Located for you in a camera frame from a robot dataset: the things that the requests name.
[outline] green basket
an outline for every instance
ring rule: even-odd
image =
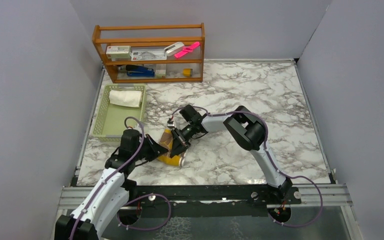
[[[142,102],[139,107],[128,107],[110,104],[110,90],[117,91],[142,91]],[[135,117],[142,121],[144,119],[145,107],[147,105],[147,91],[145,84],[108,84],[105,85],[102,100],[96,116],[92,136],[102,142],[120,141],[125,127],[127,117]],[[132,119],[127,120],[127,125],[136,126]]]

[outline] gray wall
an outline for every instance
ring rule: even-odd
[[[364,239],[384,239],[384,1],[333,0],[298,69]]]
[[[90,39],[68,0],[0,0],[2,240],[50,237],[97,90]]]
[[[205,57],[299,58],[331,0],[70,0],[95,25],[205,23]]]

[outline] marble tabletop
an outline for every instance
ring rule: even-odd
[[[107,74],[102,86],[111,84]],[[101,87],[92,119],[95,124]],[[205,63],[203,82],[147,85],[145,132],[159,141],[167,119],[180,106],[192,104],[211,113],[225,113],[243,105],[267,122],[268,140],[289,175],[304,175],[316,183],[329,183],[328,172],[307,104],[292,62]],[[183,123],[180,115],[176,116]],[[78,186],[97,183],[106,159],[118,142],[101,142],[89,135],[78,176]],[[263,171],[252,155],[227,132],[208,133],[191,140],[184,166],[154,160],[135,168],[129,179],[140,185],[265,184]],[[307,183],[293,179],[294,183]]]

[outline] pink clip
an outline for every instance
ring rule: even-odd
[[[200,45],[201,45],[200,42],[197,41],[197,42],[195,42],[194,44],[192,44],[192,45],[190,45],[190,46],[184,46],[183,49],[182,49],[182,51],[176,53],[176,54],[174,55],[174,57],[175,57],[176,59],[179,59],[179,58],[185,56],[185,55],[188,54],[188,53],[192,53],[192,52],[194,51],[194,49],[196,49],[196,48],[199,47]]]

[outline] wooden rack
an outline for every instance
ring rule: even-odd
[[[129,37],[129,38],[101,38],[102,31],[126,31],[126,30],[167,30],[167,29],[201,29],[199,36],[169,36],[169,37]],[[204,49],[205,30],[204,23],[190,25],[152,25],[152,26],[99,26],[96,25],[93,31],[92,42],[100,59],[105,66],[113,83],[174,83],[174,82],[202,82],[204,71]],[[106,55],[107,46],[131,46],[135,47],[161,47],[165,48],[176,42],[183,42],[185,46],[195,42],[200,43],[196,48],[196,54],[189,53],[180,59],[170,56],[167,60],[145,60],[145,61],[112,61]],[[117,66],[138,64],[199,64],[200,76],[195,77],[172,77],[172,78],[119,78]]]

